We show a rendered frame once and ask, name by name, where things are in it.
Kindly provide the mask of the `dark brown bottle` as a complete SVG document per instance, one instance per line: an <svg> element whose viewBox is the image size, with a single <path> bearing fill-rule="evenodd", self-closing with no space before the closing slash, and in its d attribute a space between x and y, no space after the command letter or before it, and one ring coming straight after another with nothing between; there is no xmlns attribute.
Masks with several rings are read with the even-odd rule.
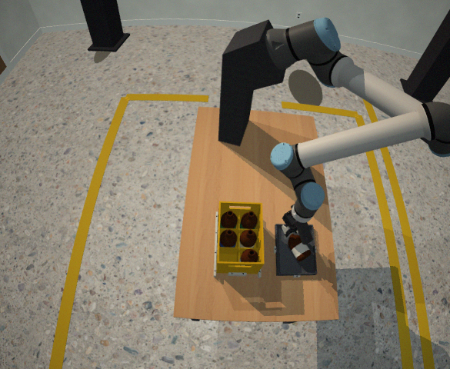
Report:
<svg viewBox="0 0 450 369"><path fill-rule="evenodd" d="M240 222L240 228L255 229L257 223L258 223L257 216L255 215L255 213L253 211L250 211L250 212L243 214L241 222Z"/></svg>
<svg viewBox="0 0 450 369"><path fill-rule="evenodd" d="M247 249L242 252L239 262L257 262L258 254L253 249Z"/></svg>
<svg viewBox="0 0 450 369"><path fill-rule="evenodd" d="M236 228L237 216L232 212L225 212L221 217L220 228Z"/></svg>
<svg viewBox="0 0 450 369"><path fill-rule="evenodd" d="M311 251L309 250L307 245L302 243L299 235L292 234L289 237L288 246L298 261L303 261L309 255L311 255Z"/></svg>
<svg viewBox="0 0 450 369"><path fill-rule="evenodd" d="M237 235L234 231L228 229L221 233L220 236L220 247L235 247L235 243L237 241Z"/></svg>
<svg viewBox="0 0 450 369"><path fill-rule="evenodd" d="M240 248L253 248L256 241L256 233L253 230L245 230L240 235Z"/></svg>

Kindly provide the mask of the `yellow box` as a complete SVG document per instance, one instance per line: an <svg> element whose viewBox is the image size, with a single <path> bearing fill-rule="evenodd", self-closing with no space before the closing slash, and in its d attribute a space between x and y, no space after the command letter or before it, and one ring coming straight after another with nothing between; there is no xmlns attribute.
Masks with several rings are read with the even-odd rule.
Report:
<svg viewBox="0 0 450 369"><path fill-rule="evenodd" d="M243 204L234 204L233 206L244 206L251 207ZM232 211L237 216L236 228L220 228L221 217L225 212ZM250 229L240 229L240 222L243 214L253 211L255 215L260 217L255 229L252 229L257 236L257 241L253 248L240 248L239 238L243 231ZM262 224L261 224L261 213L262 211L257 208L230 208L229 206L219 209L218 212L218 260L217 260L217 271L216 273L228 274L229 272L247 273L247 274L257 274L262 266L264 265L264 236L263 236L263 214L262 214ZM237 234L237 243L234 248L220 247L220 235L224 230L231 229ZM239 253L240 249L240 253ZM239 262L242 252L247 249L253 249L258 253L257 262ZM238 260L238 262L237 262ZM236 266L236 265L251 265L251 266Z"/></svg>

